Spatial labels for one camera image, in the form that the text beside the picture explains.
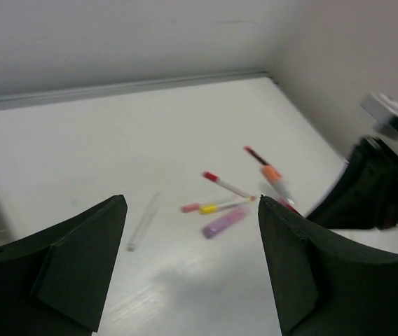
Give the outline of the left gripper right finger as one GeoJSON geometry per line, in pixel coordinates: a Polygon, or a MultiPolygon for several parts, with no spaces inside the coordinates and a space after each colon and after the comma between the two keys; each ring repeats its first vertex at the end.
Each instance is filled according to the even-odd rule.
{"type": "Polygon", "coordinates": [[[398,335],[398,254],[323,228],[270,197],[259,229],[283,335],[398,335]]]}

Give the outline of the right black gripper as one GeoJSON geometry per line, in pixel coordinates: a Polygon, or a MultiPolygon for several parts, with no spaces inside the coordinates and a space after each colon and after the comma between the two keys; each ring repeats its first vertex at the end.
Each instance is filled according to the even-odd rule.
{"type": "Polygon", "coordinates": [[[347,164],[343,173],[306,219],[326,229],[386,230],[398,225],[398,154],[384,141],[366,136],[353,149],[361,168],[347,164]],[[344,196],[341,218],[336,205],[344,196]]]}

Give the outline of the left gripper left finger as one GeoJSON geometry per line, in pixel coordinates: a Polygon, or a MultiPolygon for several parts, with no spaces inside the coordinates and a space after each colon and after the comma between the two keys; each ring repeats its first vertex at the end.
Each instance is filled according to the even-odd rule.
{"type": "Polygon", "coordinates": [[[97,332],[127,210],[114,195],[0,246],[0,335],[97,332]]]}

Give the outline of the orange capped white marker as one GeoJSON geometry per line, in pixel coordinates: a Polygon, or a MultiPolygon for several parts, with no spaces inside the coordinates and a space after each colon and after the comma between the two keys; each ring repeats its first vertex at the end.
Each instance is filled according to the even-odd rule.
{"type": "Polygon", "coordinates": [[[267,182],[275,189],[279,196],[290,206],[294,207],[295,202],[290,192],[286,188],[283,178],[280,173],[270,165],[263,165],[261,168],[261,173],[267,182]]]}

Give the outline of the purple highlighter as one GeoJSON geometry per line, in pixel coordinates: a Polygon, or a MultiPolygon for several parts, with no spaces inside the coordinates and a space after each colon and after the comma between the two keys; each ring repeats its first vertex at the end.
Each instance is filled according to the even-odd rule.
{"type": "Polygon", "coordinates": [[[249,213],[247,206],[239,206],[227,214],[210,222],[202,229],[202,234],[206,239],[211,239],[223,231],[227,230],[230,226],[243,220],[249,213]]]}

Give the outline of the dark red pen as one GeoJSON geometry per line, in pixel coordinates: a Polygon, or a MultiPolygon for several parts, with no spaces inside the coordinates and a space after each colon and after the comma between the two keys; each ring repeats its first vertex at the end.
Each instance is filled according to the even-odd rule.
{"type": "Polygon", "coordinates": [[[255,150],[253,150],[250,146],[245,146],[244,150],[248,152],[260,165],[262,166],[270,166],[270,164],[262,158],[255,150]]]}

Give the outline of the pink clear pen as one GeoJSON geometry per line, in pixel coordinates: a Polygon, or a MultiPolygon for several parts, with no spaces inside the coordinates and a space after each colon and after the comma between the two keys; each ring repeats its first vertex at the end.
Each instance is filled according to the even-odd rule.
{"type": "Polygon", "coordinates": [[[299,216],[301,215],[290,203],[285,201],[283,198],[280,198],[278,202],[284,206],[285,208],[289,209],[290,211],[293,211],[295,214],[298,214],[299,216]]]}

